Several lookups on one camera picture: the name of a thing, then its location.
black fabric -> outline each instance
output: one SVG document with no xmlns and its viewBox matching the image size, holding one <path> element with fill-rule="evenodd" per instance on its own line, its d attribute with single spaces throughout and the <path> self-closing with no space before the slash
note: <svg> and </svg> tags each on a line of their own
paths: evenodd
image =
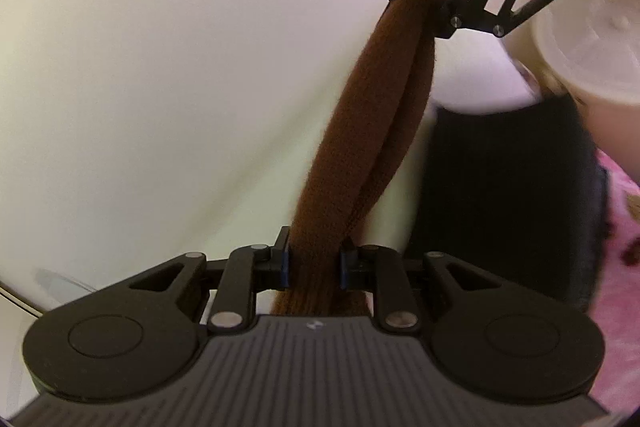
<svg viewBox="0 0 640 427">
<path fill-rule="evenodd" d="M 485 116 L 441 108 L 405 256 L 438 250 L 585 309 L 607 182 L 569 95 Z"/>
</svg>

pink floral cloth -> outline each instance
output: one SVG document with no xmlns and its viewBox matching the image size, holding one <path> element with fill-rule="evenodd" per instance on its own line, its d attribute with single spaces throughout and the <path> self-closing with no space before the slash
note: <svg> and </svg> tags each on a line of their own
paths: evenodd
<svg viewBox="0 0 640 427">
<path fill-rule="evenodd" d="M 622 254 L 640 237 L 640 221 L 631 215 L 627 196 L 640 195 L 640 188 L 605 153 L 599 152 L 598 159 L 609 171 L 612 233 L 590 310 L 606 341 L 591 394 L 606 409 L 630 412 L 640 405 L 640 266 L 625 266 Z"/>
</svg>

brown sock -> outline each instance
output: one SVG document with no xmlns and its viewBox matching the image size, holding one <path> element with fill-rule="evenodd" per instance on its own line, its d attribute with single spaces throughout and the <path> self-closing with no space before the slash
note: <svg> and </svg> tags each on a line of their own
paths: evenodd
<svg viewBox="0 0 640 427">
<path fill-rule="evenodd" d="M 273 314 L 364 315 L 338 287 L 341 242 L 382 195 L 426 107 L 445 0 L 394 0 L 367 41 L 325 131 L 291 225 L 291 288 Z"/>
</svg>

folded brown cloth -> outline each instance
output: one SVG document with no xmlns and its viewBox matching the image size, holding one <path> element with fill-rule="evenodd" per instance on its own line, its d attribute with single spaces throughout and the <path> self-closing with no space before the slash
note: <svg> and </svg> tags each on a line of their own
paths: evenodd
<svg viewBox="0 0 640 427">
<path fill-rule="evenodd" d="M 394 0 L 367 41 L 325 131 L 291 225 L 291 288 L 278 315 L 364 315 L 364 294 L 338 286 L 340 244 L 367 216 L 411 145 L 446 0 Z"/>
</svg>

translucent white lid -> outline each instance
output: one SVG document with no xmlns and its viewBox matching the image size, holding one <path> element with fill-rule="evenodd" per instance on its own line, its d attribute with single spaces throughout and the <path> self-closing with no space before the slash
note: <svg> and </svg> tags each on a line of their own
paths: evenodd
<svg viewBox="0 0 640 427">
<path fill-rule="evenodd" d="M 534 18 L 533 35 L 568 87 L 640 104 L 640 0 L 556 0 Z"/>
</svg>

